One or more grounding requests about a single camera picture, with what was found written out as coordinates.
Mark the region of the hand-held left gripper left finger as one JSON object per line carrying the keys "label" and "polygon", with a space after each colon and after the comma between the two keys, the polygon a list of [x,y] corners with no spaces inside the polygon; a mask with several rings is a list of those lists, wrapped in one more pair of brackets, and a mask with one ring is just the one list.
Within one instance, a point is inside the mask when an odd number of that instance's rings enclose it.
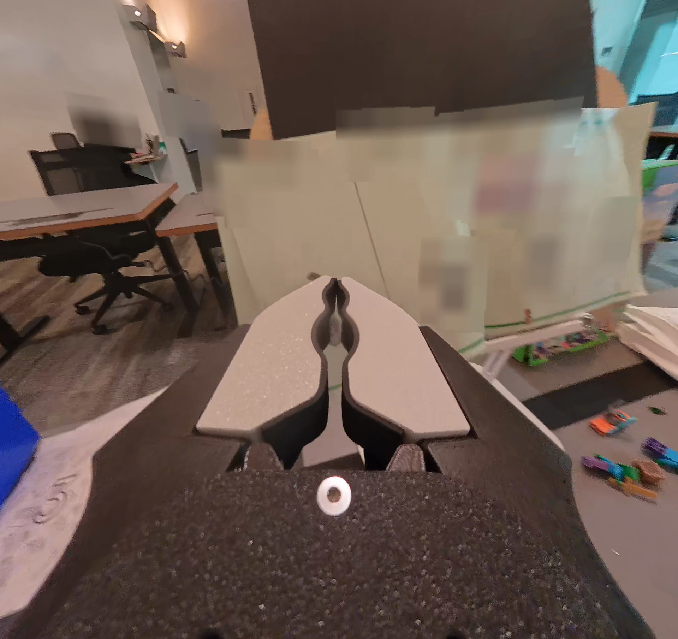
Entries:
{"label": "hand-held left gripper left finger", "polygon": [[197,431],[261,438],[284,415],[323,392],[335,285],[335,278],[321,276],[257,316],[197,422]]}

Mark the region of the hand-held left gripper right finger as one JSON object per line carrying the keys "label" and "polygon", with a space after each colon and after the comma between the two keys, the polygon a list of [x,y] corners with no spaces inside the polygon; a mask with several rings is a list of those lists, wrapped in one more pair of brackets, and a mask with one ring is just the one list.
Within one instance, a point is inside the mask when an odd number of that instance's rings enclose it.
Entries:
{"label": "hand-held left gripper right finger", "polygon": [[352,278],[343,277],[340,288],[352,337],[343,373],[347,403],[410,442],[468,436],[470,423],[418,322]]}

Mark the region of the instruction booklet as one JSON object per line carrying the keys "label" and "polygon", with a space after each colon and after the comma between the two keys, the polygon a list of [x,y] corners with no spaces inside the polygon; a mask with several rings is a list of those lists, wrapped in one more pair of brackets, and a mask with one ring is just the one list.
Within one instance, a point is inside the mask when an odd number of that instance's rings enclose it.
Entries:
{"label": "instruction booklet", "polygon": [[239,318],[350,277],[476,354],[643,294],[655,107],[360,110],[226,141],[210,198]]}

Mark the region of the grey desk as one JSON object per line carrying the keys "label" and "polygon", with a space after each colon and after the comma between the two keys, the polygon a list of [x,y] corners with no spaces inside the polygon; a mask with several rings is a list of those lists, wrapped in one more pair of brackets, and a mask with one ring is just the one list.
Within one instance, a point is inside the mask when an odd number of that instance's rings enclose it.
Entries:
{"label": "grey desk", "polygon": [[[511,359],[498,375],[555,433],[573,463],[577,506],[589,536],[615,580],[657,638],[677,637],[677,475],[668,474],[656,502],[626,497],[581,465],[601,454],[631,463],[652,437],[677,449],[677,381],[612,338],[530,368]],[[649,406],[667,411],[652,414]],[[589,421],[615,408],[637,422],[603,437]]]}

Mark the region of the orange blue toy figure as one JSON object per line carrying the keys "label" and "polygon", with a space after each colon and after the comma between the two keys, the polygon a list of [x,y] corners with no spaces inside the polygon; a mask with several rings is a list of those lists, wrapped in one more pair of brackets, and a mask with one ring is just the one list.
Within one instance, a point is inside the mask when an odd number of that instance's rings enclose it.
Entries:
{"label": "orange blue toy figure", "polygon": [[615,408],[589,421],[589,427],[603,437],[614,436],[637,422],[637,419]]}

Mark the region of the purple blue green toy figure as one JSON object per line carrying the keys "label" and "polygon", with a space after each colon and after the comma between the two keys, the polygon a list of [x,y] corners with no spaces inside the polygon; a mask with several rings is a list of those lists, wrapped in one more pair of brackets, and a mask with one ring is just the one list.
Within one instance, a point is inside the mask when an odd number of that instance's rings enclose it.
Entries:
{"label": "purple blue green toy figure", "polygon": [[631,482],[640,484],[641,475],[638,468],[632,465],[625,465],[613,462],[600,455],[581,456],[581,465],[591,471],[604,474],[608,480],[615,484]]}

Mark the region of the white crumpled paper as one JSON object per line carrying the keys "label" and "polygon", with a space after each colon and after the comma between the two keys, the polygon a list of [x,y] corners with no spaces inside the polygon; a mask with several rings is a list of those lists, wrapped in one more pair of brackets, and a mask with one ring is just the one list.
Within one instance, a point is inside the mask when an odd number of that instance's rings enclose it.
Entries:
{"label": "white crumpled paper", "polygon": [[617,324],[617,337],[677,380],[677,309],[628,304]]}
{"label": "white crumpled paper", "polygon": [[38,443],[1,508],[1,621],[28,607],[63,558],[88,505],[97,451],[165,390]]}

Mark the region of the long wooden table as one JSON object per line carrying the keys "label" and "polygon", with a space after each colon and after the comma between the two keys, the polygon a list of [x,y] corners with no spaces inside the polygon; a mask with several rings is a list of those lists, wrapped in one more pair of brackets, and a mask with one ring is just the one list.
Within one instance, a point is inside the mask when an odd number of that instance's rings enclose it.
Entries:
{"label": "long wooden table", "polygon": [[192,236],[201,255],[225,325],[238,324],[228,280],[221,274],[213,249],[221,246],[214,209],[204,193],[188,194],[177,203],[178,184],[121,187],[1,203],[1,259],[14,260],[41,253],[61,253],[84,230],[117,225],[148,232],[151,248],[158,248],[185,312],[193,316],[200,301],[177,257],[173,237]]}

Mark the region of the tan toy sword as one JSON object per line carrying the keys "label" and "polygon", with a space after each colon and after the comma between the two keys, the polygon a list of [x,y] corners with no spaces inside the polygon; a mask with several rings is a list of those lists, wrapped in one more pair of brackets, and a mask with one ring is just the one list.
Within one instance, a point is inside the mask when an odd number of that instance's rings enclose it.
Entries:
{"label": "tan toy sword", "polygon": [[610,477],[607,482],[613,489],[622,492],[627,497],[635,497],[651,502],[656,502],[658,498],[656,491],[649,490],[641,484],[631,481],[628,477],[625,481],[618,481]]}

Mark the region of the blue plastic storage bin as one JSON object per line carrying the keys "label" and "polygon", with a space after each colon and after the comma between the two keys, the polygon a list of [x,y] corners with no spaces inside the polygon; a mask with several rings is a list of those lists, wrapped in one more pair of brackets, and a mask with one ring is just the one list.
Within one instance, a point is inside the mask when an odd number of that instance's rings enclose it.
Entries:
{"label": "blue plastic storage bin", "polygon": [[40,439],[18,405],[1,389],[1,505],[32,462]]}

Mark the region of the brown toy block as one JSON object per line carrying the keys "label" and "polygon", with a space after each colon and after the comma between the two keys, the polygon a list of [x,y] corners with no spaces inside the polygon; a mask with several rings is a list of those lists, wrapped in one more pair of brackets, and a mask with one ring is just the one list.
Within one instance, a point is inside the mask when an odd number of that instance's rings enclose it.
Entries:
{"label": "brown toy block", "polygon": [[640,482],[654,490],[660,490],[666,480],[666,472],[657,462],[650,459],[635,458],[632,466],[640,474]]}

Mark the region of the purple headed blue toy figure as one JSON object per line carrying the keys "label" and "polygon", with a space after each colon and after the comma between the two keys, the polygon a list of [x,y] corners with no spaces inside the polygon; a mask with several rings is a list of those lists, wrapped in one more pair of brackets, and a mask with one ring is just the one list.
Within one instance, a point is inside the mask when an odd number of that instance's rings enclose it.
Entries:
{"label": "purple headed blue toy figure", "polygon": [[655,438],[646,438],[641,445],[642,451],[653,462],[677,474],[677,451],[670,448]]}

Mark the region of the black mesh office chair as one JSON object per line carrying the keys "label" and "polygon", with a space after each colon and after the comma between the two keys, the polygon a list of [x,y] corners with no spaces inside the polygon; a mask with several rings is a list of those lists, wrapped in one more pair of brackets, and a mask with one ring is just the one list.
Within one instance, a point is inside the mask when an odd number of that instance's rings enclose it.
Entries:
{"label": "black mesh office chair", "polygon": [[84,148],[72,132],[51,135],[54,148],[28,152],[48,196],[82,193],[85,180],[80,168]]}

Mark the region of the green toy set box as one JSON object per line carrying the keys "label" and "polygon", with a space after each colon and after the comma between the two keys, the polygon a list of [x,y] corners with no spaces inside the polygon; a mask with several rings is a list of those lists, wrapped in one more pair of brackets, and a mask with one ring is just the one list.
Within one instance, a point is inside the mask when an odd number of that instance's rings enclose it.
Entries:
{"label": "green toy set box", "polygon": [[[649,255],[677,207],[677,161],[657,160],[643,164],[641,170],[643,187],[643,258]],[[593,324],[567,335],[546,338],[536,343],[517,347],[512,357],[519,363],[539,366],[554,355],[580,352],[604,344],[614,329],[605,320],[593,320]]]}

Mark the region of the black flat panel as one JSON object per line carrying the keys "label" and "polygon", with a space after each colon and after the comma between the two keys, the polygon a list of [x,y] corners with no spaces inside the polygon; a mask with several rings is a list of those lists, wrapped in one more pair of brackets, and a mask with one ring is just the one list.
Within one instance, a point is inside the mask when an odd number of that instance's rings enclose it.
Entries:
{"label": "black flat panel", "polygon": [[361,109],[597,107],[589,0],[248,0],[273,138]]}

